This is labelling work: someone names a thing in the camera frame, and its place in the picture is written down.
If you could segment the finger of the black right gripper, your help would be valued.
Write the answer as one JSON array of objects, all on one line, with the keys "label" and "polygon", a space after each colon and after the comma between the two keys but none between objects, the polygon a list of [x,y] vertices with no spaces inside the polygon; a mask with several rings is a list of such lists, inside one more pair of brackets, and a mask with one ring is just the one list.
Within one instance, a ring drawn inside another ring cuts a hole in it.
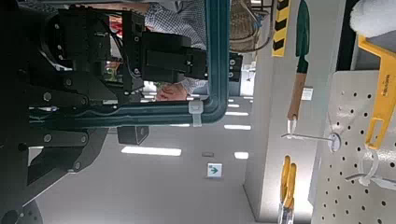
[{"label": "finger of the black right gripper", "polygon": [[143,79],[177,83],[185,77],[208,80],[206,51],[183,35],[143,33]]}]

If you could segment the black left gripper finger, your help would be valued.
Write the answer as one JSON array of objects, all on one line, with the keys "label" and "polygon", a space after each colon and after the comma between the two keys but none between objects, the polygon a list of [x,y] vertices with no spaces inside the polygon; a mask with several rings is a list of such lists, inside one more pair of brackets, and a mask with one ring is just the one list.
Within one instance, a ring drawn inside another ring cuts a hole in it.
[{"label": "black left gripper finger", "polygon": [[104,100],[116,101],[117,94],[91,73],[57,73],[51,87],[27,86],[29,106],[88,107]]},{"label": "black left gripper finger", "polygon": [[99,156],[108,128],[59,131],[35,129],[28,138],[29,148],[40,148],[41,153],[28,168],[28,184],[54,169],[78,173],[90,166]]}]

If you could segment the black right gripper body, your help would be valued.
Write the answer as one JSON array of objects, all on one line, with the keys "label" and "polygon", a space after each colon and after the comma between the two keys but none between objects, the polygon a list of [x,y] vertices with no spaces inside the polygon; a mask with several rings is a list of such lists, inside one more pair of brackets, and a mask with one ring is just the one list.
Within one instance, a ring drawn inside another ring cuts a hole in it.
[{"label": "black right gripper body", "polygon": [[143,96],[144,17],[131,11],[71,7],[46,25],[43,48],[57,64],[66,91],[80,98],[40,117],[56,129],[115,128],[119,142],[139,145],[149,128],[129,112]]}]

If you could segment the bystander bare hand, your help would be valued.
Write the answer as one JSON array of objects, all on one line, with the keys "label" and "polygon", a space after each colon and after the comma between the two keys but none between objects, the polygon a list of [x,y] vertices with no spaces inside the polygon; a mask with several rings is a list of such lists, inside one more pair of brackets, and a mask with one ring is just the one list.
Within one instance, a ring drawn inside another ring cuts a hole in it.
[{"label": "bystander bare hand", "polygon": [[188,93],[180,83],[164,85],[156,95],[157,101],[185,101]]}]

